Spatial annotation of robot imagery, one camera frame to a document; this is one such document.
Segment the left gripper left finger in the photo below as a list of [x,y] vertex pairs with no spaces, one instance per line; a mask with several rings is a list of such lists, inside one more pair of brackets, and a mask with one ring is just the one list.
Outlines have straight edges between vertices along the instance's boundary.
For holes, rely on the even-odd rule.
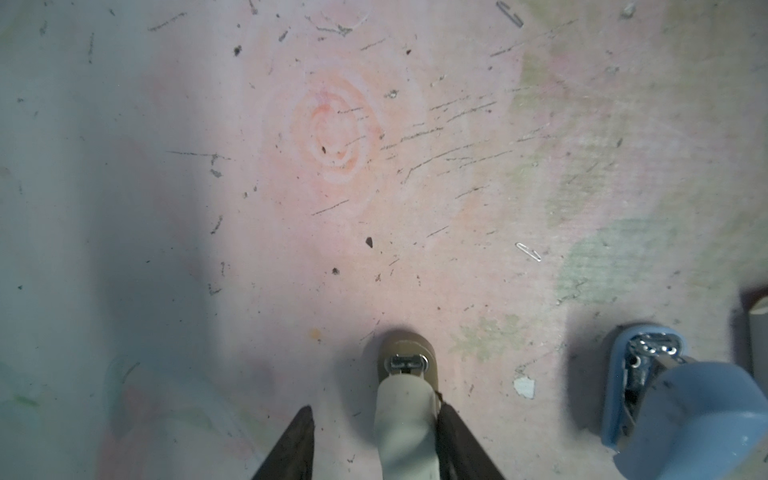
[[294,416],[252,480],[311,480],[315,422],[310,405]]

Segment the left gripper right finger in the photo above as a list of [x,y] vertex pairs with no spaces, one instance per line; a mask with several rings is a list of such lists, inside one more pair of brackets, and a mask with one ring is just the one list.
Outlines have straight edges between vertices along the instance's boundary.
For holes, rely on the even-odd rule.
[[443,480],[504,480],[505,477],[449,404],[436,421],[436,453]]

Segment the beige stapler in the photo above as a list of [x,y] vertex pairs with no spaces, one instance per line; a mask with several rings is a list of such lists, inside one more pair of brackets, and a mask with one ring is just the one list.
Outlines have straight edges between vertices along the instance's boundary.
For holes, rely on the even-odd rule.
[[388,334],[377,360],[374,438],[384,479],[438,479],[436,422],[440,401],[433,346],[405,330]]

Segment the loose bent staple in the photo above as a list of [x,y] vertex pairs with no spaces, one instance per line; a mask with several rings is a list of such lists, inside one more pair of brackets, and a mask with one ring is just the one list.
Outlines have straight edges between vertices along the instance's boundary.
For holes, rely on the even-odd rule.
[[536,261],[536,262],[542,262],[543,261],[542,256],[535,249],[527,246],[526,244],[523,244],[521,242],[516,242],[515,243],[515,247],[518,250],[520,250],[521,252],[523,252],[525,255],[527,255],[528,257],[533,259],[534,261]]

